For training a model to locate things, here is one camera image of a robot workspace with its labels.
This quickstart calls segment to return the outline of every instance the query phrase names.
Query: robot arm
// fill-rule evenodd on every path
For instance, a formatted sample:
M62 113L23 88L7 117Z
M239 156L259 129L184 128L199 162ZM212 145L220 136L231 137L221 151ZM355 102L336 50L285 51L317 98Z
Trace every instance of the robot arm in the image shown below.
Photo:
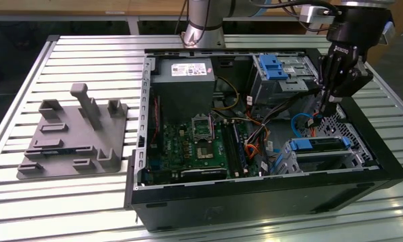
M321 85L323 116L335 113L336 103L349 97L372 80L364 68L368 49L379 42L391 12L393 0L343 0L327 32L331 42L328 53L319 61L319 84Z
M253 0L264 3L268 0ZM263 12L248 0L188 0L188 25L182 42L186 48L224 48L223 18L251 17Z
M372 79L364 68L368 49L379 42L393 0L341 0L339 6L319 0L188 0L188 21L183 45L188 48L223 48L221 19L255 16L261 9L289 5L325 7L321 14L333 16L327 32L331 42L327 55L319 58L317 84L321 87L319 114L331 116L343 97L349 97Z

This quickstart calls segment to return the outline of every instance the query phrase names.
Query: open computer tower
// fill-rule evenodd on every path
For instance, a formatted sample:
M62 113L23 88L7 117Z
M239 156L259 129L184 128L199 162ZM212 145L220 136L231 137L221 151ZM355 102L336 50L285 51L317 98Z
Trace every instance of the open computer tower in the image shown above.
M403 180L352 98L316 116L317 57L146 51L123 207L148 231L333 211Z

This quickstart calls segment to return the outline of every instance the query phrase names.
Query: floor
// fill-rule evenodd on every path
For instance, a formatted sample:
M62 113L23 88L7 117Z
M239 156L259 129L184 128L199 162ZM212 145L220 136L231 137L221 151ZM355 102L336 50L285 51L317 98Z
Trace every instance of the floor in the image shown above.
M140 33L171 34L172 27L171 22L154 24L142 22ZM248 23L241 23L240 26L229 23L224 29L229 33L257 34L264 30L259 28L259 24L253 27ZM0 81L0 122L48 34L112 35L128 34L128 31L124 22L0 23L0 70L3 73L3 79ZM403 99L403 36L395 41L375 70Z

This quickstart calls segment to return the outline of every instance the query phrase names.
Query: ram slot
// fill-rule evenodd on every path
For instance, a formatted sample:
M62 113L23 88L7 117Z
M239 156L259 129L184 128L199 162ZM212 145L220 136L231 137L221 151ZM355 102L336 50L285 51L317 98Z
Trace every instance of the ram slot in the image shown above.
M241 177L243 168L240 165L240 158L237 153L237 142L235 140L235 132L232 128L233 124L221 124L221 139L223 139L223 148L227 156L227 164L229 176L233 178Z

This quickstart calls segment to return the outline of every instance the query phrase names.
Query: aluminum extrusion table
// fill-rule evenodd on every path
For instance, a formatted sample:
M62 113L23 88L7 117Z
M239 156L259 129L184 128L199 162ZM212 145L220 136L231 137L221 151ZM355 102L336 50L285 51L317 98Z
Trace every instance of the aluminum extrusion table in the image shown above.
M317 48L321 36L228 35L229 48ZM144 48L180 48L176 36L62 36L46 42L0 125L0 241L376 241L403 240L403 182L344 209L316 215L148 233L123 211L127 162L112 175L26 181L15 178L34 134L42 99L76 104L72 82L84 82L98 104L119 98L127 112L123 156L135 144ZM353 96L403 165L403 103L375 74Z

